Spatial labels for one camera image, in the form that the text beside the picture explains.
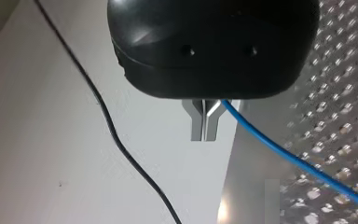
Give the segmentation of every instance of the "white wall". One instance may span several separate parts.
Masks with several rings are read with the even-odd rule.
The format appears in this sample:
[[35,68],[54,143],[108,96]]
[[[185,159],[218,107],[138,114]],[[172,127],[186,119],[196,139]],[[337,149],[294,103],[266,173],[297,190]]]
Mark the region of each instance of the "white wall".
[[[215,223],[234,119],[220,119],[216,142],[190,142],[180,101],[149,97],[124,78],[105,0],[43,3],[102,92],[124,144],[183,222]],[[0,223],[173,223],[118,151],[31,0],[21,1],[0,34]]]

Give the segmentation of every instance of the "black cable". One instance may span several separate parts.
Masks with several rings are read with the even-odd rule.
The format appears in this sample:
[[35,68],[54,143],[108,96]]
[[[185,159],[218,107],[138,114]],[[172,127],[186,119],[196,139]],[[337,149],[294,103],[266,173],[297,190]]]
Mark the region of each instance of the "black cable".
[[139,163],[133,158],[133,156],[130,154],[130,152],[124,147],[123,143],[121,143],[117,131],[115,128],[115,125],[112,121],[112,118],[110,117],[109,110],[107,109],[107,106],[103,100],[103,97],[99,93],[98,89],[95,87],[94,83],[92,82],[91,78],[89,77],[88,73],[84,69],[84,67],[81,65],[80,61],[75,56],[74,52],[71,50],[71,48],[68,46],[66,41],[63,39],[61,33],[58,31],[56,25],[52,22],[50,16],[46,12],[46,10],[43,8],[42,4],[39,0],[34,0],[37,7],[39,8],[40,12],[42,13],[45,21],[48,23],[48,26],[51,28],[51,30],[54,32],[54,34],[59,38],[62,46],[65,48],[66,53],[71,58],[72,62],[75,64],[77,69],[79,70],[82,77],[86,80],[87,85],[91,89],[92,93],[94,94],[95,98],[97,99],[97,102],[101,106],[101,110],[103,111],[103,116],[106,119],[107,126],[109,128],[109,131],[115,140],[115,143],[120,149],[120,151],[123,153],[123,155],[127,158],[127,160],[130,162],[130,164],[135,168],[136,171],[139,172],[139,174],[149,183],[149,185],[156,191],[158,196],[161,198],[161,200],[165,203],[168,210],[170,211],[173,219],[177,224],[182,224],[179,216],[176,214],[175,209],[171,205],[170,200],[167,198],[167,196],[164,194],[162,189],[158,186],[158,184],[150,177],[150,175],[147,174],[147,172],[139,165]]

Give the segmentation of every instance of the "screw hole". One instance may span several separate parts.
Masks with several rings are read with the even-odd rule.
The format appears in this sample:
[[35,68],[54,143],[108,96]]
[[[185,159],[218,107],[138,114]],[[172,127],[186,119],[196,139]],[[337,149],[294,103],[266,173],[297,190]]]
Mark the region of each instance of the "screw hole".
[[190,45],[183,45],[181,48],[181,52],[182,52],[182,55],[185,57],[191,57],[194,54],[196,54],[196,52],[193,50],[193,48],[191,48]]
[[243,49],[243,53],[246,57],[254,57],[257,54],[257,48],[255,46],[246,46]]

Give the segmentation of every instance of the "black housing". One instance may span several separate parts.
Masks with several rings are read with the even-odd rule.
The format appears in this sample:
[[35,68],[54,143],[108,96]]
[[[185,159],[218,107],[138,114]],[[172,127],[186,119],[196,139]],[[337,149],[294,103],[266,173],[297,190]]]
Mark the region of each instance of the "black housing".
[[128,81],[174,99],[250,99],[289,88],[315,37],[317,0],[109,0]]

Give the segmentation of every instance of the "perforated metal panel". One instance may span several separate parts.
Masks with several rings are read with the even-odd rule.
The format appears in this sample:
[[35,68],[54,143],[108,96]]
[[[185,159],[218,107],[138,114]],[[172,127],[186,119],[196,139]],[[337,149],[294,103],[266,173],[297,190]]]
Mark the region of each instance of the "perforated metal panel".
[[[358,191],[358,0],[323,0],[285,146]],[[301,171],[281,186],[281,223],[358,223],[358,205]]]

